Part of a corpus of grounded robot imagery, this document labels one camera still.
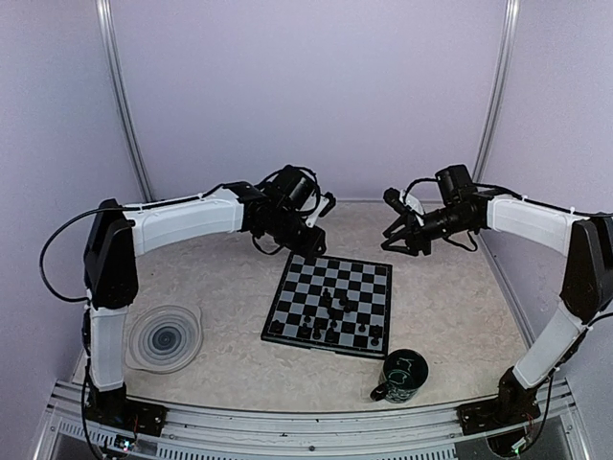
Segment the black grey chess board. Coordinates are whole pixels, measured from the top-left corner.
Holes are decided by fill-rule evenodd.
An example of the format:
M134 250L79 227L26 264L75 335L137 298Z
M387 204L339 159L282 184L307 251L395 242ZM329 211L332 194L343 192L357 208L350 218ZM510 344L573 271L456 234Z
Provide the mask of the black grey chess board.
M390 264L292 253L261 340L339 355L383 359L391 330Z

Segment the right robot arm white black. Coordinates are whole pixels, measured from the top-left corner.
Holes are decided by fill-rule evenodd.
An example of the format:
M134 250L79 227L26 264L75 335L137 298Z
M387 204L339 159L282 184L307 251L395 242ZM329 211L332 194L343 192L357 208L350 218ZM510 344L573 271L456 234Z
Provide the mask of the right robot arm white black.
M496 397L462 404L465 434L536 419L538 388L577 351L612 302L612 217L564 209L497 185L472 180L464 165L436 172L443 206L426 212L408 190L389 188L383 199L398 214L383 232L382 248L427 256L435 240L482 230L534 242L566 261L556 311L529 350L501 377Z

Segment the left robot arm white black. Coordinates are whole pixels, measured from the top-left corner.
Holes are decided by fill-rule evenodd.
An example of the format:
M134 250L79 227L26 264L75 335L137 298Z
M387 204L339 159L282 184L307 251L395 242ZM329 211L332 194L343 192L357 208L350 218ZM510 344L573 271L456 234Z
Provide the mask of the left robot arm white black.
M306 258L326 251L317 226L336 204L315 173L287 165L260 183L222 183L209 192L149 204L120 205L107 199L94 211L83 254L86 308L83 346L88 355L87 419L124 426L140 416L164 417L157 404L126 396L123 332L128 307L138 293L136 259L176 242L221 233L269 236L280 249Z

